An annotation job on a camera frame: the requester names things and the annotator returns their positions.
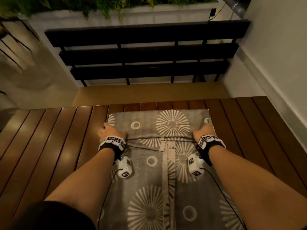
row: wire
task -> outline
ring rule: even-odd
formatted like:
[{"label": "wire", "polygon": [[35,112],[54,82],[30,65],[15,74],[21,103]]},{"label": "wire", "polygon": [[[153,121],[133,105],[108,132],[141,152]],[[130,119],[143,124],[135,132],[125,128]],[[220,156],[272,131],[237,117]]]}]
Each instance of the wire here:
[{"label": "wire", "polygon": [[220,11],[219,11],[212,19],[214,19],[214,18],[221,12],[221,10],[224,8],[225,5],[226,5],[226,2],[225,2],[225,4],[223,5],[223,7],[220,9]]},{"label": "wire", "polygon": [[111,183],[110,183],[110,185],[109,185],[108,191],[106,192],[106,196],[104,197],[104,201],[103,201],[103,203],[102,203],[102,207],[101,207],[101,210],[100,210],[100,214],[99,214],[99,216],[98,216],[97,230],[99,230],[99,222],[100,222],[100,216],[101,216],[101,213],[102,213],[102,208],[103,208],[104,202],[106,201],[106,197],[107,197],[107,195],[108,195],[108,193],[109,193],[110,187],[111,187],[111,185],[112,185],[112,181],[114,180],[114,178],[115,178],[117,172],[120,171],[120,170],[122,170],[122,169],[118,169],[118,170],[115,172],[115,174],[114,174],[114,176],[113,176],[113,178],[112,178],[112,180],[111,180]]},{"label": "wire", "polygon": [[245,230],[247,230],[247,227],[245,226],[244,221],[241,220],[240,217],[238,216],[238,214],[235,212],[235,210],[233,209],[232,205],[229,203],[229,201],[227,200],[226,196],[224,195],[222,189],[221,189],[220,186],[217,184],[217,182],[216,182],[215,178],[213,177],[213,175],[209,172],[209,170],[207,170],[207,169],[205,169],[205,168],[200,168],[200,169],[206,170],[206,171],[211,175],[211,177],[213,178],[215,184],[216,184],[217,187],[219,188],[221,194],[224,196],[225,200],[227,201],[227,203],[229,204],[229,206],[231,207],[231,209],[233,210],[233,212],[236,214],[236,216],[237,216],[238,220],[240,221],[240,223],[242,224],[243,228],[244,228]]}]

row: person's right hand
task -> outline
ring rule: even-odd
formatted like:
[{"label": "person's right hand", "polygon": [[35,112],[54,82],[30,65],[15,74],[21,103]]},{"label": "person's right hand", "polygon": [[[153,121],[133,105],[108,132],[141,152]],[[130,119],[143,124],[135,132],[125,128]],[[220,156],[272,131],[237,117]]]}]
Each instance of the person's right hand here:
[{"label": "person's right hand", "polygon": [[108,123],[103,123],[104,128],[101,128],[98,131],[98,135],[100,136],[100,143],[110,135],[118,136],[126,140],[127,133],[125,131],[118,131],[116,128],[112,127]]},{"label": "person's right hand", "polygon": [[205,124],[200,130],[194,130],[193,136],[196,142],[200,140],[203,135],[215,135],[212,123]]}]

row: foliage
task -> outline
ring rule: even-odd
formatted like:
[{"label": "foliage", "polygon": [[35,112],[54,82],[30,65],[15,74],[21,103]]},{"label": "foliage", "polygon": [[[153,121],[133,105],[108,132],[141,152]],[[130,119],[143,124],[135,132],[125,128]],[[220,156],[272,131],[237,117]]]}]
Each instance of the foliage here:
[{"label": "foliage", "polygon": [[109,18],[110,10],[121,11],[123,8],[138,5],[176,4],[212,2],[214,0],[0,0],[0,15],[16,16],[18,13],[31,16],[36,13],[52,10],[82,11],[87,18],[90,11],[101,11]]}]

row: wristband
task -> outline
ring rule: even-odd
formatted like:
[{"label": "wristband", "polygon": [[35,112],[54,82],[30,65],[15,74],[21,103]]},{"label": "wristband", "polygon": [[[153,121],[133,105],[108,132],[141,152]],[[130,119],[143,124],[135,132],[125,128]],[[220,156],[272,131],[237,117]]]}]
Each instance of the wristband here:
[{"label": "wristband", "polygon": [[208,164],[208,166],[212,166],[212,162],[209,158],[209,150],[211,147],[219,145],[223,148],[226,148],[224,142],[216,137],[215,135],[203,135],[196,146],[197,151],[200,154],[200,157]]},{"label": "wristband", "polygon": [[110,135],[103,140],[103,142],[99,145],[98,151],[102,150],[103,148],[110,148],[113,149],[115,156],[114,162],[119,159],[121,160],[122,152],[124,151],[126,146],[126,142],[123,138]]}]

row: brown wooden plank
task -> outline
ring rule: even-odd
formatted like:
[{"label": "brown wooden plank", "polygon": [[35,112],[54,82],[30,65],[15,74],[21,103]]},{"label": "brown wooden plank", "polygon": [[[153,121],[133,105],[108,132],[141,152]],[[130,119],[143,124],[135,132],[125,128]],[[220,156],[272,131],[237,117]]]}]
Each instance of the brown wooden plank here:
[{"label": "brown wooden plank", "polygon": [[172,102],[157,102],[157,110],[172,110]]},{"label": "brown wooden plank", "polygon": [[252,97],[252,99],[256,103],[276,139],[289,157],[294,168],[300,175],[305,186],[307,186],[307,153],[288,128],[287,124],[283,121],[282,117],[278,114],[267,96]]},{"label": "brown wooden plank", "polygon": [[46,109],[31,110],[0,161],[0,192],[9,180]]},{"label": "brown wooden plank", "polygon": [[221,99],[221,103],[244,157],[274,173],[236,100],[234,98]]},{"label": "brown wooden plank", "polygon": [[147,110],[156,110],[156,103],[155,102],[143,102],[141,103],[141,111]]},{"label": "brown wooden plank", "polygon": [[307,189],[304,183],[301,181],[251,97],[240,97],[236,100],[274,170],[275,175],[297,192],[307,197]]},{"label": "brown wooden plank", "polygon": [[0,229],[12,219],[61,108],[47,109],[0,196]]},{"label": "brown wooden plank", "polygon": [[14,218],[19,216],[29,204],[44,199],[56,162],[65,142],[72,119],[75,115],[75,111],[76,107],[62,108],[14,213]]},{"label": "brown wooden plank", "polygon": [[48,197],[65,178],[75,171],[92,108],[92,106],[81,106],[77,108],[44,198]]},{"label": "brown wooden plank", "polygon": [[88,124],[82,149],[78,159],[77,169],[92,159],[98,151],[99,136],[98,130],[103,128],[103,123],[106,121],[108,106],[94,106]]},{"label": "brown wooden plank", "polygon": [[17,110],[0,133],[0,159],[14,139],[30,110]]},{"label": "brown wooden plank", "polygon": [[197,109],[205,109],[206,107],[203,100],[190,100],[189,108],[190,110],[197,110]]},{"label": "brown wooden plank", "polygon": [[116,113],[116,112],[123,112],[124,111],[124,104],[112,104],[109,105],[109,110],[108,110],[108,116]]},{"label": "brown wooden plank", "polygon": [[209,109],[210,117],[216,132],[216,135],[221,138],[226,148],[232,153],[243,157],[236,137],[233,134],[231,126],[228,122],[226,114],[219,99],[205,99],[206,108]]},{"label": "brown wooden plank", "polygon": [[175,110],[189,110],[188,101],[173,101],[172,105]]},{"label": "brown wooden plank", "polygon": [[140,104],[139,103],[125,104],[124,111],[140,111]]}]

